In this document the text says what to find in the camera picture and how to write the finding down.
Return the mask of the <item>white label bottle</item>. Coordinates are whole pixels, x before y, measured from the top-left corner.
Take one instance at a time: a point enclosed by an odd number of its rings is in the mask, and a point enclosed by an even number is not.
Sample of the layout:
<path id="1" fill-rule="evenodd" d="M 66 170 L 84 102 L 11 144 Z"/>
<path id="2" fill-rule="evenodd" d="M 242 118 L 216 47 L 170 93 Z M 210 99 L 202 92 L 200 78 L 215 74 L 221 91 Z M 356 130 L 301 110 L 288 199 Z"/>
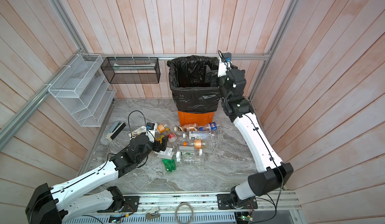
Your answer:
<path id="1" fill-rule="evenodd" d="M 167 147 L 165 151 L 160 151 L 157 153 L 158 158 L 168 159 L 168 160 L 172 160 L 173 155 L 174 155 L 174 150 L 169 147 Z"/>

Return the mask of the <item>crushed green bottle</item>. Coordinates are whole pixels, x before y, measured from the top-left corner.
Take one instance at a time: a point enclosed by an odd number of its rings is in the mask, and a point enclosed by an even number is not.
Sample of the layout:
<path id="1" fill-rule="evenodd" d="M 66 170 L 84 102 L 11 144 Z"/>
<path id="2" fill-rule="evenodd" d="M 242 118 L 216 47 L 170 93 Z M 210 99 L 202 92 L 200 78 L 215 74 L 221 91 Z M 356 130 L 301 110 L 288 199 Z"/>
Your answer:
<path id="1" fill-rule="evenodd" d="M 173 172 L 176 170 L 176 163 L 174 159 L 163 159 L 162 162 L 167 172 Z"/>

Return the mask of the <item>white cap clear bottle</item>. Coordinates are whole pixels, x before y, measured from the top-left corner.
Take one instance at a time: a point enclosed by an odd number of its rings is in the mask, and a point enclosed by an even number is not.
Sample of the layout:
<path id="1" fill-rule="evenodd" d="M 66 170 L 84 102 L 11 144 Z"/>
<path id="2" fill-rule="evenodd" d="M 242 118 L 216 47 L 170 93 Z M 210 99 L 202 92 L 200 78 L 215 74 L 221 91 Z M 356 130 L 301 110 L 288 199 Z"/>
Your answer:
<path id="1" fill-rule="evenodd" d="M 204 162 L 203 150 L 178 151 L 176 153 L 176 161 L 178 163 L 201 165 Z"/>

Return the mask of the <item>orange label clear bottle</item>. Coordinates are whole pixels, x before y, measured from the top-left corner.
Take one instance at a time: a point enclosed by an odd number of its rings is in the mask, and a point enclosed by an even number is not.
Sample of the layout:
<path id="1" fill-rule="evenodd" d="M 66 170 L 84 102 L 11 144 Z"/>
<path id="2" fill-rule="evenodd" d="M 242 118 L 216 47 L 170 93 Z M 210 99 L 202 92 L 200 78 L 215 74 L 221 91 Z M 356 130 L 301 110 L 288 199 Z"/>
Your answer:
<path id="1" fill-rule="evenodd" d="M 196 149 L 206 148 L 207 145 L 208 145 L 207 142 L 205 142 L 204 140 L 200 140 L 200 139 L 187 140 L 187 141 L 184 141 L 180 144 L 181 147 L 194 147 Z"/>

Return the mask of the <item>yellow orange juice bottle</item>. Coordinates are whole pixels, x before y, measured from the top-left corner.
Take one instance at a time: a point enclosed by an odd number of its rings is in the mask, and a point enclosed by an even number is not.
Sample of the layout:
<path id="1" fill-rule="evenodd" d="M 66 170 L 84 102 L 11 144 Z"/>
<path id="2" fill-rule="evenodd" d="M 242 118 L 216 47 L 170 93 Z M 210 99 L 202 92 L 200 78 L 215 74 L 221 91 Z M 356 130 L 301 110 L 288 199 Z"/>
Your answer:
<path id="1" fill-rule="evenodd" d="M 168 136 L 161 135 L 160 137 L 158 137 L 156 139 L 156 141 L 159 142 L 160 144 L 165 144 L 166 145 L 167 142 L 168 142 Z"/>

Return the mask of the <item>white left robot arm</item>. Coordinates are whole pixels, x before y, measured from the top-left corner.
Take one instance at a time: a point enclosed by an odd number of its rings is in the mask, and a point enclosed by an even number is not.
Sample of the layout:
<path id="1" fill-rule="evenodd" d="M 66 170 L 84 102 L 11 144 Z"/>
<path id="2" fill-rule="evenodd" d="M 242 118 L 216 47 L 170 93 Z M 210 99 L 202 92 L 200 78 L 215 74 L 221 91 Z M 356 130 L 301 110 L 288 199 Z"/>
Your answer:
<path id="1" fill-rule="evenodd" d="M 167 142 L 168 137 L 155 139 L 152 134 L 141 133 L 101 166 L 55 186 L 40 185 L 26 207 L 28 222 L 62 224 L 92 212 L 122 211 L 125 198 L 119 188 L 109 187 L 90 196 L 87 193 L 142 167 L 152 151 L 165 151 Z"/>

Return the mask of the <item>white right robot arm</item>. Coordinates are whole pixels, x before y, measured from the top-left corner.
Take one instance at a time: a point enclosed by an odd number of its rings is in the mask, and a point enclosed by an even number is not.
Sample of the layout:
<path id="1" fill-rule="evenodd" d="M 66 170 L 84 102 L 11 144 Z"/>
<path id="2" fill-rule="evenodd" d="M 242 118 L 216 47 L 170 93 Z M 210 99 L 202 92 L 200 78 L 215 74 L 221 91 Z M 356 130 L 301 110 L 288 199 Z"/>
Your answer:
<path id="1" fill-rule="evenodd" d="M 249 147 L 257 173 L 233 187 L 228 198 L 219 197 L 219 206 L 242 208 L 253 199 L 273 190 L 282 190 L 293 173 L 290 163 L 285 163 L 273 150 L 258 124 L 257 116 L 249 101 L 243 96 L 246 86 L 245 72 L 229 62 L 220 62 L 217 84 L 222 96 L 222 108 L 239 130 Z"/>

